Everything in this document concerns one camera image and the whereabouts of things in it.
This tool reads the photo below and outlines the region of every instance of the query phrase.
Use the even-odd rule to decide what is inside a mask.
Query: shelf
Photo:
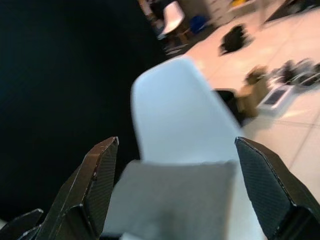
[[[242,8],[242,7],[244,7],[244,6],[248,6],[248,5],[250,5],[250,4],[253,4],[253,3],[255,3],[256,1],[257,1],[257,0],[249,0],[249,1],[246,1],[245,3],[242,3],[242,4],[238,5],[238,6],[232,6],[232,7],[228,10],[228,13],[229,13],[229,12],[232,12],[233,10],[240,9],[240,8]]]

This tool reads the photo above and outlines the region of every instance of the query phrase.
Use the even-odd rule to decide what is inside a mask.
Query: black backdrop
[[[136,0],[0,0],[0,218],[48,212],[90,148],[138,158],[130,88],[165,60]]]

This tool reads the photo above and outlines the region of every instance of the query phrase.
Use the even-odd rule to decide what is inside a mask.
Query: tiled floor
[[[269,16],[277,7],[267,9]],[[259,28],[258,13],[237,18],[197,43],[186,55],[193,58],[212,88],[239,90],[255,65],[279,68],[289,59],[320,62],[320,8],[282,18]],[[219,56],[221,38],[245,23],[254,41],[243,49]],[[243,128],[248,138],[280,155],[320,202],[320,86],[296,93],[278,116],[259,115]]]

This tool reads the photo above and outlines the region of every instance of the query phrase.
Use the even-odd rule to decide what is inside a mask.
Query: gray cloth
[[[103,236],[223,240],[232,162],[160,166],[130,162],[114,187]]]

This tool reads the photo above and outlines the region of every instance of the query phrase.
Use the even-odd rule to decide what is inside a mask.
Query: black bag
[[[244,46],[245,34],[243,25],[234,26],[226,35],[223,36],[220,46],[221,54],[231,53]]]

